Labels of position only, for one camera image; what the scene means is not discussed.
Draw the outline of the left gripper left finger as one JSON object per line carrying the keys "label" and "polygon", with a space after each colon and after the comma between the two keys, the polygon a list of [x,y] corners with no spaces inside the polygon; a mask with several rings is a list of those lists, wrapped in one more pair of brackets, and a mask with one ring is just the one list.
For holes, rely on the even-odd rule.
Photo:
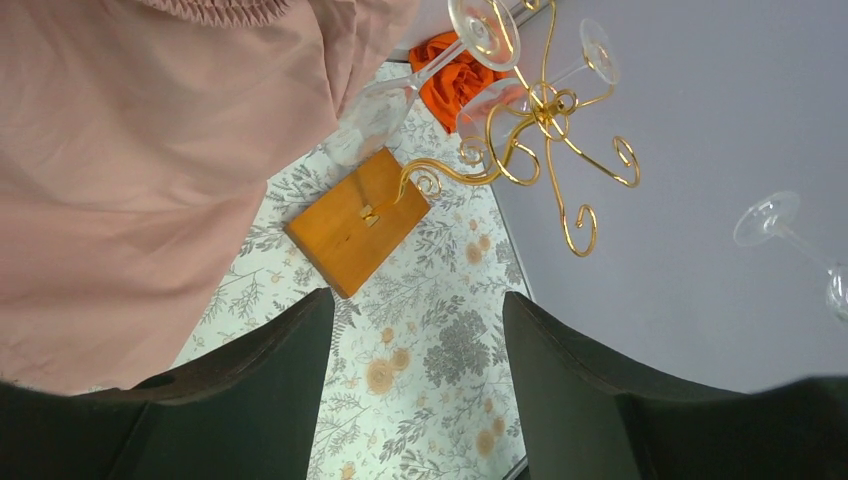
{"label": "left gripper left finger", "polygon": [[303,479],[333,329],[317,289],[263,326],[128,389],[1,387],[5,479]]}

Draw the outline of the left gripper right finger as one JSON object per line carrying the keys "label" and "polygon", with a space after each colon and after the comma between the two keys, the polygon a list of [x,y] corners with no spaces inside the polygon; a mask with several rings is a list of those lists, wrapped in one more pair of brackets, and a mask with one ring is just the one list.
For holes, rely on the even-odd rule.
{"label": "left gripper right finger", "polygon": [[534,479],[843,479],[847,380],[757,393],[685,380],[557,320],[503,303],[507,356]]}

